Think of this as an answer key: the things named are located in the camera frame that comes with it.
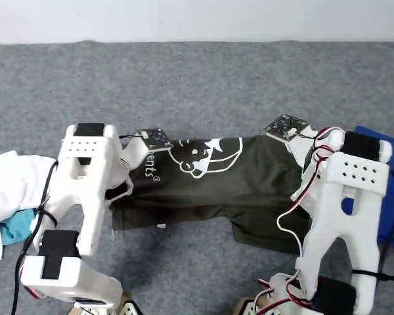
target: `red and white wire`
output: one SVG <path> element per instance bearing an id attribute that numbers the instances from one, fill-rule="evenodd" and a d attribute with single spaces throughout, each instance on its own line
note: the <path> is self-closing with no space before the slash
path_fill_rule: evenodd
<path id="1" fill-rule="evenodd" d="M 322 130 L 320 130 L 317 135 L 315 136 L 315 140 L 318 140 L 320 137 L 322 137 L 323 135 L 325 135 L 326 133 L 329 133 L 330 131 L 333 130 L 340 130 L 341 132 L 345 132 L 342 128 L 340 127 L 326 127 Z"/>
<path id="2" fill-rule="evenodd" d="M 309 191 L 309 188 L 311 187 L 312 183 L 313 183 L 314 180 L 315 180 L 315 177 L 317 177 L 318 169 L 319 169 L 319 167 L 320 167 L 321 162 L 325 161 L 326 159 L 327 159 L 327 157 L 320 157 L 320 159 L 317 161 L 317 165 L 316 165 L 316 167 L 315 167 L 314 173 L 313 173 L 312 177 L 310 178 L 310 180 L 309 180 L 308 184 L 306 185 L 306 187 L 303 189 L 302 193 L 300 193 L 300 195 L 296 198 L 294 204 L 290 207 L 290 209 L 287 210 L 285 213 L 279 215 L 278 218 L 277 218 L 277 220 L 276 220 L 277 227 L 278 227 L 281 231 L 287 232 L 287 233 L 291 234 L 291 235 L 295 238 L 295 240 L 296 240 L 296 242 L 297 242 L 297 246 L 299 247 L 299 256 L 300 256 L 300 257 L 302 256 L 302 244 L 301 244 L 301 241 L 300 241 L 299 237 L 297 236 L 297 234 L 296 234 L 294 231 L 289 230 L 289 229 L 287 229 L 287 228 L 283 228 L 283 227 L 280 225 L 280 220 L 281 220 L 281 218 L 285 217 L 286 215 L 288 215 L 288 214 L 290 214 L 292 211 L 294 211 L 294 210 L 296 209 L 296 207 L 301 203 L 302 199 L 307 195 L 307 193 L 308 193 L 308 191 Z M 299 271 L 296 270 L 295 274 L 286 282 L 286 292 L 287 292 L 289 298 L 290 298 L 293 302 L 295 302 L 295 303 L 298 304 L 299 306 L 306 306 L 307 304 L 305 304 L 305 302 L 304 302 L 303 300 L 298 299 L 297 297 L 295 297 L 294 295 L 292 295 L 292 294 L 290 293 L 290 291 L 289 291 L 289 284 L 290 284 L 292 281 L 294 281 L 294 280 L 297 278 L 298 275 L 299 275 Z"/>
<path id="3" fill-rule="evenodd" d="M 20 269 L 19 269 L 19 280 L 20 280 L 20 277 L 22 276 L 22 270 L 24 269 L 24 265 L 22 265 L 21 267 L 20 267 Z M 41 299 L 43 299 L 43 298 L 45 298 L 46 297 L 46 295 L 44 294 L 44 293 L 40 293 L 40 292 L 38 292 L 38 291 L 36 291 L 36 290 L 34 290 L 34 289 L 32 289 L 32 288 L 30 288 L 30 287 L 27 287 L 27 286 L 25 286 L 25 285 L 23 285 L 24 286 L 24 288 L 25 288 L 25 290 L 30 294 L 30 295 L 32 295 L 32 297 L 34 297 L 35 299 L 37 299 L 37 300 L 41 300 Z"/>

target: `wire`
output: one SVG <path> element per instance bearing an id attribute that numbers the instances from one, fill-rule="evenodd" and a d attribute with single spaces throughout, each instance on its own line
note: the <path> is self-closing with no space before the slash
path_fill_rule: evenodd
<path id="1" fill-rule="evenodd" d="M 268 306 L 266 306 L 266 307 L 263 307 L 261 310 L 259 310 L 259 311 L 257 312 L 257 315 L 265 314 L 265 313 L 267 313 L 268 311 L 274 309 L 275 307 L 278 307 L 279 305 L 282 305 L 282 304 L 287 303 L 287 302 L 290 302 L 290 301 L 291 301 L 290 299 L 283 299 L 283 300 L 274 302 L 274 303 L 272 303 L 272 304 L 270 304 L 270 305 L 268 305 Z"/>
<path id="2" fill-rule="evenodd" d="M 312 140 L 315 139 L 314 136 L 305 136 L 305 135 L 303 135 L 303 134 L 301 134 L 301 133 L 299 133 L 299 132 L 296 132 L 295 135 L 297 135 L 297 136 L 299 136 L 299 137 L 301 137 L 301 138 L 312 139 Z"/>
<path id="3" fill-rule="evenodd" d="M 257 296 L 255 296 L 255 299 L 254 299 L 254 308 L 257 307 L 257 302 L 258 302 L 260 297 L 262 297 L 264 294 L 269 294 L 269 293 L 272 293 L 272 292 L 274 292 L 274 289 L 270 287 L 270 288 L 268 288 L 266 290 L 263 290 L 262 292 L 258 293 Z"/>
<path id="4" fill-rule="evenodd" d="M 289 296 L 289 299 L 292 300 L 292 302 L 294 302 L 295 304 L 302 306 L 302 307 L 307 307 L 311 304 L 310 301 L 308 301 L 307 299 L 302 299 L 300 297 L 296 297 L 294 294 L 292 294 L 292 292 L 290 292 L 289 289 L 289 285 L 299 276 L 299 270 L 296 270 L 295 274 L 288 279 L 288 281 L 286 281 L 286 293 Z"/>
<path id="5" fill-rule="evenodd" d="M 283 232 L 287 232 L 287 233 L 293 235 L 294 238 L 296 239 L 297 246 L 299 247 L 299 256 L 302 256 L 302 245 L 301 245 L 301 241 L 300 241 L 299 237 L 296 235 L 296 233 L 294 231 L 289 230 L 287 228 L 283 228 L 280 225 L 280 220 L 283 217 L 285 217 L 286 215 L 290 214 L 292 211 L 294 211 L 296 209 L 296 207 L 301 203 L 302 199 L 307 194 L 308 189 L 311 187 L 312 183 L 314 182 L 315 177 L 317 176 L 318 168 L 320 167 L 321 162 L 325 161 L 326 159 L 327 159 L 327 157 L 322 157 L 322 158 L 319 159 L 319 161 L 317 162 L 317 166 L 315 167 L 315 171 L 313 173 L 313 176 L 309 180 L 309 182 L 306 185 L 306 187 L 303 189 L 302 193 L 300 193 L 300 195 L 296 198 L 295 203 L 290 207 L 289 210 L 287 210 L 286 212 L 284 212 L 281 215 L 279 215 L 277 220 L 276 220 L 276 224 L 277 224 L 277 227 L 279 228 L 279 230 L 281 230 Z"/>
<path id="6" fill-rule="evenodd" d="M 141 138 L 141 135 L 120 135 L 118 136 L 120 139 L 124 139 L 124 138 Z"/>
<path id="7" fill-rule="evenodd" d="M 86 313 L 88 313 L 88 314 L 90 314 L 90 315 L 95 315 L 95 314 L 93 314 L 90 310 L 87 310 L 87 309 L 84 308 L 84 307 L 81 307 L 80 309 L 81 309 L 81 310 L 84 310 Z"/>
<path id="8" fill-rule="evenodd" d="M 47 202 L 47 192 L 48 192 L 48 187 L 50 185 L 51 181 L 51 176 L 53 175 L 53 170 L 54 168 L 58 165 L 58 162 L 55 161 L 48 172 L 47 180 L 45 181 L 44 185 L 44 190 L 42 191 L 42 197 L 41 197 L 41 203 L 39 204 L 37 211 L 38 211 L 38 218 L 37 218 L 37 224 L 35 225 L 34 230 L 32 231 L 32 234 L 26 239 L 24 242 L 23 248 L 19 254 L 19 257 L 16 261 L 16 266 L 14 267 L 14 292 L 13 292 L 13 304 L 12 304 L 12 311 L 11 315 L 16 314 L 16 309 L 18 307 L 18 297 L 19 297 L 19 270 L 20 267 L 22 266 L 22 261 L 24 257 L 26 256 L 26 253 L 28 252 L 29 247 L 31 246 L 33 239 L 35 238 L 36 234 L 39 231 L 39 227 L 41 226 L 42 219 L 44 216 L 44 205 Z"/>
<path id="9" fill-rule="evenodd" d="M 276 220 L 277 227 L 278 227 L 281 231 L 290 233 L 290 234 L 293 235 L 294 238 L 296 239 L 297 246 L 299 247 L 299 256 L 300 256 L 300 257 L 302 256 L 302 244 L 301 244 L 301 241 L 300 241 L 299 237 L 297 236 L 297 234 L 296 234 L 294 231 L 289 230 L 289 229 L 287 229 L 287 228 L 283 228 L 283 227 L 280 225 L 280 220 L 281 220 L 281 218 L 285 217 L 286 215 L 290 214 L 293 210 L 295 210 L 296 207 L 301 203 L 302 199 L 306 196 L 308 190 L 310 189 L 312 183 L 314 182 L 315 177 L 317 176 L 318 169 L 319 169 L 319 167 L 320 167 L 321 162 L 325 161 L 326 159 L 327 159 L 327 157 L 321 157 L 321 158 L 317 161 L 317 165 L 315 166 L 314 173 L 313 173 L 312 177 L 310 178 L 310 180 L 309 180 L 308 184 L 306 185 L 306 187 L 303 189 L 302 193 L 300 193 L 300 195 L 296 198 L 294 204 L 290 207 L 290 209 L 287 210 L 286 212 L 282 213 L 281 215 L 279 215 L 278 218 L 277 218 L 277 220 Z M 290 293 L 290 291 L 289 291 L 289 284 L 297 278 L 298 274 L 299 274 L 299 271 L 297 270 L 296 273 L 286 282 L 286 292 L 288 293 L 289 301 L 293 301 L 293 302 L 295 302 L 296 304 L 305 307 L 305 306 L 307 306 L 308 300 L 297 298 L 296 296 L 292 295 L 292 294 Z M 269 286 L 269 288 L 266 289 L 266 290 L 264 290 L 264 291 L 262 291 L 262 292 L 260 292 L 260 293 L 258 293 L 258 295 L 257 295 L 257 296 L 255 297 L 255 299 L 254 299 L 254 305 L 255 305 L 255 306 L 257 306 L 257 301 L 258 301 L 258 299 L 259 299 L 262 295 L 268 294 L 268 293 L 271 293 L 271 292 L 274 291 L 274 289 L 270 288 L 270 284 L 269 284 L 268 282 L 266 282 L 266 281 L 264 281 L 264 280 L 262 280 L 262 279 L 258 279 L 258 281 L 259 281 L 261 284 L 263 284 L 263 285 Z"/>
<path id="10" fill-rule="evenodd" d="M 22 265 L 22 266 L 20 267 L 20 270 L 19 270 L 19 280 L 20 280 L 20 277 L 21 277 L 21 275 L 22 275 L 22 270 L 23 270 L 23 268 L 24 268 L 24 265 Z M 37 300 L 41 300 L 41 299 L 44 299 L 44 298 L 46 297 L 46 295 L 45 295 L 44 293 L 39 293 L 38 291 L 36 291 L 36 290 L 34 290 L 34 289 L 32 289 L 32 288 L 30 288 L 30 287 L 28 287 L 28 286 L 25 286 L 25 285 L 24 285 L 24 288 L 25 288 L 25 290 L 26 290 L 30 295 L 32 295 L 32 297 L 34 297 L 34 298 L 37 299 Z"/>

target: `blue object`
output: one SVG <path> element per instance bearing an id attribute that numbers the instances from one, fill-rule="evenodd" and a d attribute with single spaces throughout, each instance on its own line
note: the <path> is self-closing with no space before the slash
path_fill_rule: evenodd
<path id="1" fill-rule="evenodd" d="M 33 209 L 16 212 L 0 222 L 1 242 L 3 245 L 22 242 L 31 234 L 29 225 L 35 217 Z"/>
<path id="2" fill-rule="evenodd" d="M 356 127 L 355 132 L 390 142 L 391 145 L 393 146 L 393 155 L 389 160 L 388 164 L 394 170 L 394 138 L 385 136 L 383 134 L 377 133 L 373 130 L 370 130 L 362 126 Z M 351 212 L 350 200 L 343 202 L 342 207 L 345 213 Z M 380 227 L 378 229 L 379 242 L 384 242 L 387 240 L 389 231 L 391 230 L 393 223 L 394 223 L 394 178 L 390 175 L 388 180 L 388 186 L 387 186 L 387 194 L 382 200 Z M 394 240 L 391 242 L 391 246 L 394 247 Z"/>

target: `t-shirt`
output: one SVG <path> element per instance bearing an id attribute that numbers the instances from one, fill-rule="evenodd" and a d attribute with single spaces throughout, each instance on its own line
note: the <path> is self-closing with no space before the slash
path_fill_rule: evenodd
<path id="1" fill-rule="evenodd" d="M 276 226 L 301 184 L 283 143 L 261 135 L 172 143 L 131 171 L 133 193 L 110 206 L 114 230 L 226 217 L 236 241 L 298 253 L 293 236 Z M 303 240 L 309 216 L 297 208 L 281 223 Z"/>

